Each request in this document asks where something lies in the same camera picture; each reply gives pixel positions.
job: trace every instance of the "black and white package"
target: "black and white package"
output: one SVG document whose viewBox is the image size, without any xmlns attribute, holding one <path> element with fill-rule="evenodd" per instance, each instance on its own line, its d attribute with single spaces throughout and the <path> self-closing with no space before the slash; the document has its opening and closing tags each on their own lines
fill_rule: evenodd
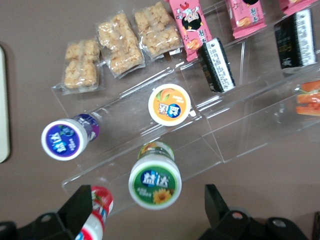
<svg viewBox="0 0 320 240">
<path fill-rule="evenodd" d="M 197 54 L 212 92 L 225 93 L 236 86 L 219 38 L 204 43 Z"/>
<path fill-rule="evenodd" d="M 296 12 L 274 26 L 282 69 L 305 67 L 317 62 L 310 9 Z"/>
</svg>

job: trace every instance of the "green yogurt bottle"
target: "green yogurt bottle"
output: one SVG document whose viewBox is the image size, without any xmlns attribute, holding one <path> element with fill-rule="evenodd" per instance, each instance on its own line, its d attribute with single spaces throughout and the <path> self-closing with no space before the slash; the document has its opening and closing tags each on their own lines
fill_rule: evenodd
<svg viewBox="0 0 320 240">
<path fill-rule="evenodd" d="M 161 210 L 179 197 L 182 181 L 172 149 L 163 142 L 143 145 L 129 177 L 129 192 L 143 208 Z"/>
</svg>

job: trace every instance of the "snack package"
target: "snack package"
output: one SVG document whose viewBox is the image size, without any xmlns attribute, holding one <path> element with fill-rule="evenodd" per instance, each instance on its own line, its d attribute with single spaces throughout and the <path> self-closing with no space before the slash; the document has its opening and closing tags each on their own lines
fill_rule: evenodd
<svg viewBox="0 0 320 240">
<path fill-rule="evenodd" d="M 320 80 L 301 84 L 301 94 L 296 96 L 299 106 L 295 107 L 297 114 L 320 117 Z"/>
<path fill-rule="evenodd" d="M 233 36 L 245 37 L 267 26 L 259 0 L 225 0 Z"/>
<path fill-rule="evenodd" d="M 145 58 L 138 39 L 124 12 L 97 25 L 102 56 L 115 78 L 122 78 L 135 69 L 145 67 Z"/>
<path fill-rule="evenodd" d="M 294 73 L 301 67 L 317 63 L 310 9 L 296 12 L 274 26 L 281 68 Z"/>
<path fill-rule="evenodd" d="M 279 0 L 280 8 L 286 15 L 292 15 L 305 9 L 317 0 Z"/>
<path fill-rule="evenodd" d="M 151 59 L 183 47 L 175 22 L 162 2 L 136 11 L 134 18 L 140 46 Z"/>
<path fill-rule="evenodd" d="M 205 42 L 197 54 L 212 92 L 224 93 L 236 86 L 219 38 Z"/>
<path fill-rule="evenodd" d="M 64 94 L 91 92 L 99 86 L 98 42 L 81 40 L 68 45 L 62 86 Z"/>
<path fill-rule="evenodd" d="M 199 0 L 165 0 L 170 4 L 179 27 L 188 62 L 198 57 L 197 50 L 212 39 Z"/>
</svg>

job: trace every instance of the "pink package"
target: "pink package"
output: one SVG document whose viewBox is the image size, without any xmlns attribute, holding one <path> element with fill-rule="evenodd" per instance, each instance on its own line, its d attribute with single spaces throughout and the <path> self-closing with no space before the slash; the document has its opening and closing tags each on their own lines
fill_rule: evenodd
<svg viewBox="0 0 320 240">
<path fill-rule="evenodd" d="M 225 0 L 233 36 L 245 37 L 266 26 L 259 0 Z"/>
<path fill-rule="evenodd" d="M 284 14 L 292 15 L 316 1 L 317 0 L 279 0 L 279 4 Z"/>
<path fill-rule="evenodd" d="M 199 0 L 165 0 L 170 4 L 183 39 L 188 62 L 198 58 L 197 50 L 212 40 Z"/>
</svg>

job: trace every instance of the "transparent tier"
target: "transparent tier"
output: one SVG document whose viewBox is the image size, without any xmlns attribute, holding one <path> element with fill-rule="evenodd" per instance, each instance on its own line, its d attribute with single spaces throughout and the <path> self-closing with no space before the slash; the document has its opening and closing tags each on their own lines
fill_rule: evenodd
<svg viewBox="0 0 320 240">
<path fill-rule="evenodd" d="M 186 62 L 185 53 L 166 54 L 122 79 L 114 79 L 105 65 L 104 91 L 63 96 L 53 89 L 69 117 L 91 113 L 101 122 L 100 136 L 74 161 L 77 169 L 63 182 L 72 194 L 82 184 L 107 187 L 114 195 L 116 214 L 134 202 L 128 179 L 141 146 L 163 141 L 174 151 L 182 180 L 278 141 L 302 129 L 319 126 L 318 117 L 295 112 L 297 86 L 320 78 L 320 64 L 290 74 L 280 67 L 274 24 L 285 16 L 274 10 L 278 0 L 264 0 L 268 24 L 243 39 L 234 40 L 224 1 L 203 10 L 213 37 L 224 45 L 236 88 L 210 91 L 199 61 Z M 320 10 L 319 1 L 312 11 Z M 276 11 L 272 18 L 268 12 Z M 320 47 L 320 16 L 313 14 L 315 45 Z M 182 86 L 191 97 L 192 110 L 178 126 L 156 124 L 148 112 L 154 88 L 166 83 Z"/>
</svg>

